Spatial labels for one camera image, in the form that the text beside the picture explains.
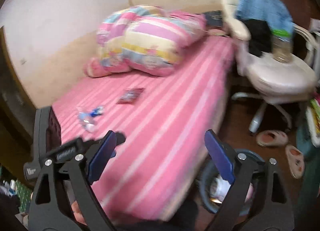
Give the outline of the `person's left hand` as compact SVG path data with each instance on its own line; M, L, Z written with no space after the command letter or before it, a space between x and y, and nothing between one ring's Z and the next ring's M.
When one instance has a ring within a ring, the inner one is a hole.
M81 224L87 225L76 200L71 204L71 208L76 221L78 221Z

